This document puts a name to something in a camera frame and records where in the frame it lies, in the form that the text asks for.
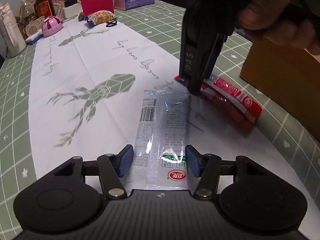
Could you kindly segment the white green wafer packet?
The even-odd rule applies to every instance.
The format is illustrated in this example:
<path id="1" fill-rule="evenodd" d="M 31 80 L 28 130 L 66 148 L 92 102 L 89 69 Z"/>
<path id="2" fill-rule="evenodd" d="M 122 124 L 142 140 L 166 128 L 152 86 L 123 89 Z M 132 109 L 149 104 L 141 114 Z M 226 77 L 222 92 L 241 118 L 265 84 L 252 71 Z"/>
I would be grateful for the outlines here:
<path id="1" fill-rule="evenodd" d="M 187 188 L 185 144 L 189 94 L 146 90 L 127 185 L 141 190 Z"/>

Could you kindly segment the red snack packet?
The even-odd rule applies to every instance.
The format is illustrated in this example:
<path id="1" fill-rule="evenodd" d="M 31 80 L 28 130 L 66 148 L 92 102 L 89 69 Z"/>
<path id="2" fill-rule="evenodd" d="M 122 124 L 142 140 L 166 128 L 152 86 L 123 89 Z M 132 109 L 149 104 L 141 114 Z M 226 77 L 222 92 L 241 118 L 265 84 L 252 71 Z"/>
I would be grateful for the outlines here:
<path id="1" fill-rule="evenodd" d="M 262 113 L 262 107 L 256 101 L 214 74 L 203 81 L 196 96 L 218 107 L 244 133 L 251 132 Z"/>

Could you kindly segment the white deer table runner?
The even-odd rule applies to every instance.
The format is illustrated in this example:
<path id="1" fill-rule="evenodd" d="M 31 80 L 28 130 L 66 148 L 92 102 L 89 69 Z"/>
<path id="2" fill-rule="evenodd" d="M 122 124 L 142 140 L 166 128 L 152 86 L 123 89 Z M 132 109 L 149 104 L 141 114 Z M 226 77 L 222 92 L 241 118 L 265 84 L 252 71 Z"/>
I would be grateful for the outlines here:
<path id="1" fill-rule="evenodd" d="M 216 92 L 118 23 L 77 20 L 39 40 L 29 92 L 37 180 L 15 200 L 22 239 L 303 239 L 307 200 Z"/>

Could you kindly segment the green grid tablecloth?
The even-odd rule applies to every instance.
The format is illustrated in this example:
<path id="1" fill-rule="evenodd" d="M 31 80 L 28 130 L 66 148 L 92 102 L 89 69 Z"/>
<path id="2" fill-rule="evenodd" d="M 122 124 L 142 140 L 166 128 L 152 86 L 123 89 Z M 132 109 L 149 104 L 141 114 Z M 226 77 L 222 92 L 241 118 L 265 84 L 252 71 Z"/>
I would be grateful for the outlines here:
<path id="1" fill-rule="evenodd" d="M 92 160 L 134 144 L 143 92 L 181 89 L 178 75 L 182 8 L 157 1 L 117 11 L 118 25 L 87 29 L 67 20 L 1 67 L 1 239 L 21 227 L 13 211 L 20 191 L 74 155 Z M 246 155 L 305 193 L 300 230 L 319 239 L 319 142 L 287 111 L 240 78 L 252 44 L 234 33 L 214 74 L 263 109 L 241 134 L 215 107 L 193 98 L 189 142 L 223 159 Z"/>

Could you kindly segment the orange storage box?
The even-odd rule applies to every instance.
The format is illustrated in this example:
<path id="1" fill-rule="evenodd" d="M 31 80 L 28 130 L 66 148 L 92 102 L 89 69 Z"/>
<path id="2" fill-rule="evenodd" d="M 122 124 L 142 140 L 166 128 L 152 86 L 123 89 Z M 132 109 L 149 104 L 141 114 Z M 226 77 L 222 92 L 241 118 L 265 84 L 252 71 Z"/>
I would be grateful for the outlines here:
<path id="1" fill-rule="evenodd" d="M 296 118 L 316 139 L 320 111 L 319 56 L 264 38 L 251 46 L 240 76 Z"/>

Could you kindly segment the black hair clip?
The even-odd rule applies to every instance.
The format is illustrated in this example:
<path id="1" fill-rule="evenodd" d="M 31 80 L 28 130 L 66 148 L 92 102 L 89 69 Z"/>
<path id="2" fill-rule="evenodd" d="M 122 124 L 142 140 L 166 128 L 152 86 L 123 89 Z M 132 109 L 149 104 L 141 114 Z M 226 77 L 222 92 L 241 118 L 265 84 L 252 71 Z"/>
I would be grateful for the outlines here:
<path id="1" fill-rule="evenodd" d="M 117 25 L 117 23 L 118 23 L 118 21 L 117 20 L 112 20 L 112 21 L 108 21 L 108 22 L 106 22 L 106 27 L 114 27 L 114 26 L 116 26 Z"/>

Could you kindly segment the small mixed snack packet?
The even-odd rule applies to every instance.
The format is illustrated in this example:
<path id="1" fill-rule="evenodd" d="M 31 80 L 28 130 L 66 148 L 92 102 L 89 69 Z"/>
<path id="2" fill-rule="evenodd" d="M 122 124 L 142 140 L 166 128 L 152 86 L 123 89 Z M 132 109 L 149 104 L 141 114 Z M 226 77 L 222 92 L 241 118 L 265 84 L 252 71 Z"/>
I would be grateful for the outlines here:
<path id="1" fill-rule="evenodd" d="M 116 15 L 108 10 L 100 10 L 85 17 L 85 20 L 89 26 L 112 22 L 116 19 Z"/>

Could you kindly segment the white black small box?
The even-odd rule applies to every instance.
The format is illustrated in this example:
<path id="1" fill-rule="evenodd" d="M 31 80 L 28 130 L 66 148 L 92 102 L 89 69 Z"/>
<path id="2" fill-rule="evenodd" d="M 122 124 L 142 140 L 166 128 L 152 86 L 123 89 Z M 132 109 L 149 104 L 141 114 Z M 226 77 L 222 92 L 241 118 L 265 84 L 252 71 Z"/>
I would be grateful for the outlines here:
<path id="1" fill-rule="evenodd" d="M 73 16 L 77 16 L 82 12 L 81 3 L 78 2 L 78 0 L 63 0 L 63 1 L 64 1 L 63 13 L 65 16 L 65 19 L 69 19 Z"/>

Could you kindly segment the pink round container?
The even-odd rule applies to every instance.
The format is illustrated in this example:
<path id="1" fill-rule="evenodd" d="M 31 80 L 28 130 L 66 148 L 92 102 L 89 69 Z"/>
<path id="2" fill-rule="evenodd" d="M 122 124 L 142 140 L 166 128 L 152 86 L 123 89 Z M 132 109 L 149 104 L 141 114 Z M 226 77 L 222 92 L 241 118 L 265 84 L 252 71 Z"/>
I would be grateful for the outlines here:
<path id="1" fill-rule="evenodd" d="M 63 28 L 62 21 L 58 17 L 53 16 L 44 20 L 44 23 L 42 25 L 42 34 L 45 37 L 48 37 L 57 33 L 62 28 Z"/>

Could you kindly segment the white tumbler bottle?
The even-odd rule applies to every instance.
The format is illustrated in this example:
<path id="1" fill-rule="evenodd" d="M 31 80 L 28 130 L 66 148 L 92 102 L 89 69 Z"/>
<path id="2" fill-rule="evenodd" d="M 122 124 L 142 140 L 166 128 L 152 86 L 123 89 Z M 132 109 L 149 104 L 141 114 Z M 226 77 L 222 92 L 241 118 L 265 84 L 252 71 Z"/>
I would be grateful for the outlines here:
<path id="1" fill-rule="evenodd" d="M 12 57 L 20 54 L 27 46 L 17 25 L 14 13 L 7 2 L 1 2 L 1 36 Z"/>

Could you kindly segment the beige small radio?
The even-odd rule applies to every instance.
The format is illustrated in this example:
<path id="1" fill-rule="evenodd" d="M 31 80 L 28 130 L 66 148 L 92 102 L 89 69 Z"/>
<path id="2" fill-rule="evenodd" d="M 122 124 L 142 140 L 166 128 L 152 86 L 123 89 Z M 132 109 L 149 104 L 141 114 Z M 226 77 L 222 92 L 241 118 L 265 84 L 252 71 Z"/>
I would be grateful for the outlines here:
<path id="1" fill-rule="evenodd" d="M 41 16 L 40 18 L 34 20 L 33 22 L 29 23 L 25 26 L 25 33 L 28 37 L 35 34 L 38 30 L 42 29 L 42 25 L 46 18 Z"/>

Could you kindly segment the dark sauce bottle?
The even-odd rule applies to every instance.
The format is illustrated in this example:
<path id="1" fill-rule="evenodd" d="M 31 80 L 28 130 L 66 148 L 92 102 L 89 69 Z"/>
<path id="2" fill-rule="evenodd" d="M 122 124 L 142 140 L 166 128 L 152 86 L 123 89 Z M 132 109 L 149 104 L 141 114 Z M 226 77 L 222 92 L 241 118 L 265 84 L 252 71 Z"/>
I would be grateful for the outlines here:
<path id="1" fill-rule="evenodd" d="M 36 18 L 44 16 L 50 18 L 56 16 L 52 0 L 36 0 L 34 3 Z"/>

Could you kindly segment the clear plastic bottle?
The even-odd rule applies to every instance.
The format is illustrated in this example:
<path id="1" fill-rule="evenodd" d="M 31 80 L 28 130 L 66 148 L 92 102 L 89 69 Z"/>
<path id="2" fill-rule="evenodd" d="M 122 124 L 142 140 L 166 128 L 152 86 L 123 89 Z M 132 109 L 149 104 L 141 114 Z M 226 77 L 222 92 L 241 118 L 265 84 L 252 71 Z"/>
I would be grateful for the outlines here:
<path id="1" fill-rule="evenodd" d="M 27 0 L 21 0 L 21 19 L 25 25 L 29 25 L 36 20 L 34 8 Z"/>

